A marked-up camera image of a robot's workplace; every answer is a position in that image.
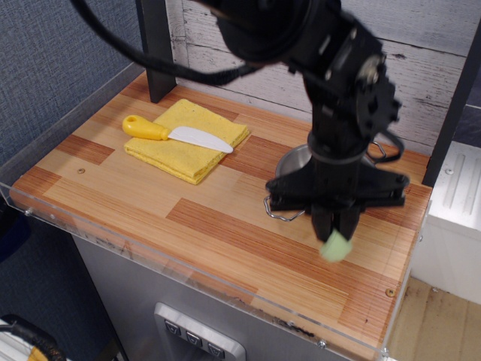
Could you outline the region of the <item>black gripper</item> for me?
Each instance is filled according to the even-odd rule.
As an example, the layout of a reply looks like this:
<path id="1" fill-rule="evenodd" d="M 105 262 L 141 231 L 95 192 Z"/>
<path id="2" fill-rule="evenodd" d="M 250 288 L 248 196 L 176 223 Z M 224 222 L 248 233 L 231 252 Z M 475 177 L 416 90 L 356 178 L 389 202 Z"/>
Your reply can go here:
<path id="1" fill-rule="evenodd" d="M 311 155 L 308 165 L 269 180 L 266 189 L 309 201 L 313 229 L 320 241 L 327 242 L 336 230 L 345 239 L 351 239 L 360 209 L 402 206 L 404 190 L 410 183 L 408 176 L 365 165 L 362 158 L 351 165 L 337 167 L 322 165 Z M 333 211 L 340 211 L 337 224 Z"/>

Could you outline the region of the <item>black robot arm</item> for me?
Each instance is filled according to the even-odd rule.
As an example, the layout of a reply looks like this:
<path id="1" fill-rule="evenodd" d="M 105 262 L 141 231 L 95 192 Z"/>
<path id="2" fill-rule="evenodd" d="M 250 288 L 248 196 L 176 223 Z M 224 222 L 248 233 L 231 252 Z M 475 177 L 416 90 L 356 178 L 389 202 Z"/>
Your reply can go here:
<path id="1" fill-rule="evenodd" d="M 404 203 L 408 178 L 367 165 L 378 135 L 389 131 L 400 102 L 386 74 L 382 44 L 338 1 L 208 1 L 227 48 L 247 64 L 281 62 L 304 79 L 313 106 L 310 160 L 267 182 L 275 211 L 305 211 L 316 236 L 353 236 L 369 207 Z"/>

